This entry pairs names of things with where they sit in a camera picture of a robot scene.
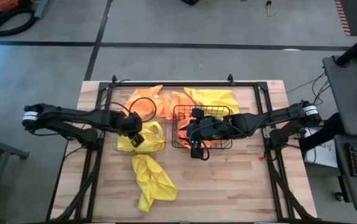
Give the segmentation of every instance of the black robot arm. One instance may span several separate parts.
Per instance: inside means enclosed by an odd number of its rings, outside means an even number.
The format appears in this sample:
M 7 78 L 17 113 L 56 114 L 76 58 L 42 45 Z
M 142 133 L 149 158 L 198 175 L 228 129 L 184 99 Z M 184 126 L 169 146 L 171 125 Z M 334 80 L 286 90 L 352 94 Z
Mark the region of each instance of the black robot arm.
M 76 138 L 86 146 L 97 144 L 96 129 L 128 136 L 134 147 L 144 140 L 139 134 L 142 120 L 136 112 L 126 115 L 113 110 L 80 111 L 42 103 L 25 106 L 24 111 L 22 124 L 31 133 L 45 128 L 56 131 L 65 138 Z M 66 122 L 89 124 L 92 128 L 81 129 Z
M 223 120 L 205 116 L 203 110 L 192 111 L 193 120 L 182 130 L 187 131 L 186 140 L 191 146 L 191 157 L 203 159 L 203 141 L 218 139 L 240 139 L 251 136 L 258 128 L 289 121 L 283 128 L 269 133 L 267 144 L 270 149 L 288 141 L 289 135 L 305 127 L 321 122 L 321 117 L 314 105 L 301 101 L 288 108 L 274 110 L 263 114 L 233 114 L 224 116 Z

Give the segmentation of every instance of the wooden tabletop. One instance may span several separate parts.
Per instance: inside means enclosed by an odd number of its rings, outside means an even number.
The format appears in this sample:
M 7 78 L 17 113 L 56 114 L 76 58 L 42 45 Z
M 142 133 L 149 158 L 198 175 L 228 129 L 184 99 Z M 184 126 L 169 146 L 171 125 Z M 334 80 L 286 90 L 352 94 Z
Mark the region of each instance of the wooden tabletop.
M 289 104 L 283 81 L 266 82 L 269 86 L 272 108 L 277 110 L 287 107 Z M 83 83 L 78 110 L 94 109 L 98 84 L 99 82 Z M 116 87 L 112 93 L 112 101 L 125 104 L 135 89 Z M 241 113 L 258 113 L 252 87 L 206 88 L 202 86 L 196 89 L 232 90 Z M 169 94 L 172 91 L 184 92 L 182 87 L 163 87 L 160 94 Z M 266 111 L 264 96 L 262 101 Z M 111 109 L 121 110 L 116 105 L 111 105 Z M 113 148 L 116 148 L 116 137 L 108 133 L 105 137 L 93 211 L 94 222 L 272 222 L 277 220 L 267 163 L 259 160 L 264 153 L 260 130 L 251 137 L 234 140 L 231 149 L 211 150 L 210 159 L 201 161 L 191 159 L 188 149 L 174 148 L 171 145 L 172 122 L 165 119 L 158 121 L 166 127 L 166 147 L 161 152 L 151 153 L 150 156 L 163 167 L 172 180 L 178 191 L 177 199 L 156 200 L 150 213 L 140 211 L 137 206 L 141 190 L 136 183 L 136 175 L 131 164 L 131 158 L 135 154 L 115 151 Z M 297 144 L 294 140 L 291 141 L 291 144 Z M 70 142 L 67 153 L 79 146 L 77 142 Z M 290 190 L 307 212 L 316 217 L 300 151 L 293 147 L 286 147 L 282 154 Z M 77 193 L 84 159 L 85 149 L 82 149 L 64 161 L 51 218 L 61 214 Z M 285 214 L 282 193 L 280 198 Z M 87 211 L 86 204 L 83 206 L 83 213 Z

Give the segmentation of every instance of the white label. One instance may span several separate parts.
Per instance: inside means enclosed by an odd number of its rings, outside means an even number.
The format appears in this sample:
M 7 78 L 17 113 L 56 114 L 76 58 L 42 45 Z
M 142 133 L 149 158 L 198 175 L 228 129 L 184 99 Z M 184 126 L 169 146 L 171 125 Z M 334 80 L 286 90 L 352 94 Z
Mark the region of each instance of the white label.
M 318 113 L 317 110 L 310 110 L 310 111 L 306 111 L 306 112 L 305 112 L 305 114 L 307 114 L 307 116 L 308 116 L 308 115 L 311 115 L 311 114 L 317 114 L 317 113 Z
M 25 119 L 30 119 L 32 121 L 37 121 L 37 117 L 36 116 L 23 116 L 23 120 Z
M 28 111 L 24 113 L 24 116 L 37 116 L 38 112 L 35 111 Z
M 316 109 L 317 109 L 316 106 L 306 106 L 303 108 L 304 112 L 309 111 L 309 110 L 316 110 Z

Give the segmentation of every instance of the red object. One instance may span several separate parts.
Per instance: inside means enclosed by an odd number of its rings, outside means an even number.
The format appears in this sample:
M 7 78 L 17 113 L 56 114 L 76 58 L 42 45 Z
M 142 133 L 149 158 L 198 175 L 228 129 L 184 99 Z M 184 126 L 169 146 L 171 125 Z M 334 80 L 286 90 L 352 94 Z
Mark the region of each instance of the red object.
M 0 11 L 8 11 L 15 8 L 18 4 L 19 0 L 0 0 Z

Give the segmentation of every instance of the concrete floor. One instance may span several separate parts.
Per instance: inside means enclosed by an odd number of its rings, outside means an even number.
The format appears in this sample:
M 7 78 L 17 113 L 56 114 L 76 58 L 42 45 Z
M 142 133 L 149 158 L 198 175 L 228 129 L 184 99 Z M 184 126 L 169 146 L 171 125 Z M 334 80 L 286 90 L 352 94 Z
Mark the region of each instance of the concrete floor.
M 33 28 L 0 41 L 95 42 L 107 1 L 50 0 L 45 17 Z M 275 9 L 278 1 L 273 2 Z M 264 5 L 256 0 L 201 0 L 194 7 L 178 0 L 114 0 L 102 42 L 262 46 L 254 50 L 101 47 L 91 80 L 110 80 L 112 75 L 132 80 L 222 80 L 231 73 L 236 80 L 284 80 L 291 90 L 323 72 L 323 57 L 341 53 L 328 47 L 357 41 L 344 35 L 333 0 L 286 0 L 270 19 Z M 24 19 L 25 15 L 17 16 L 6 27 Z M 25 132 L 23 107 L 50 103 L 74 108 L 93 47 L 14 43 L 0 45 L 0 141 L 31 154 L 26 161 L 12 158 L 8 164 L 0 187 L 0 218 L 7 223 L 41 222 L 66 140 Z M 325 50 L 266 50 L 270 45 Z M 291 103 L 313 100 L 311 85 L 288 98 Z M 330 90 L 322 99 L 318 109 L 328 118 L 336 111 Z M 357 222 L 354 207 L 331 196 L 338 188 L 335 177 L 313 176 L 310 185 L 320 218 Z

